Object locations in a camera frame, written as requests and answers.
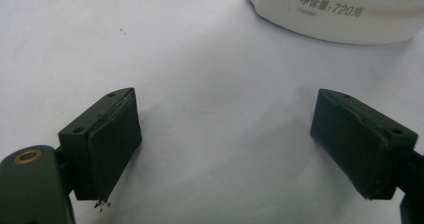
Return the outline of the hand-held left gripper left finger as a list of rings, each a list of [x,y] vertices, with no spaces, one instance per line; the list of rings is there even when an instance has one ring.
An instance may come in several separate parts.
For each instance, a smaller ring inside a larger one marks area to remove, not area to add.
[[[79,200],[106,201],[142,141],[134,88],[106,94],[59,133]]]

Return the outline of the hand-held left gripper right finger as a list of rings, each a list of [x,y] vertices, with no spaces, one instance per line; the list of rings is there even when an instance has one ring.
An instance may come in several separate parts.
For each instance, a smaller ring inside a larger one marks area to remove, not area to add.
[[[364,198],[419,192],[418,134],[354,97],[321,89],[310,134]]]

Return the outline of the white bottle with blue pump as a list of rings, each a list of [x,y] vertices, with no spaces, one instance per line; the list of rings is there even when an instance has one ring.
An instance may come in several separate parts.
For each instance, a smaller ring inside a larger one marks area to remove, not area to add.
[[[249,1],[259,16],[274,24],[337,43],[396,43],[424,29],[424,0]]]

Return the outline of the white table mat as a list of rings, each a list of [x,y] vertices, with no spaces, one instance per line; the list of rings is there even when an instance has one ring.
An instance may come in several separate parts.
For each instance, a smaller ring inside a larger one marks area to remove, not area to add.
[[[248,0],[0,0],[0,161],[102,96],[136,91],[143,143],[109,204],[78,224],[400,224],[402,195],[364,199],[310,136],[318,91],[418,135],[424,31],[343,45],[259,17]]]

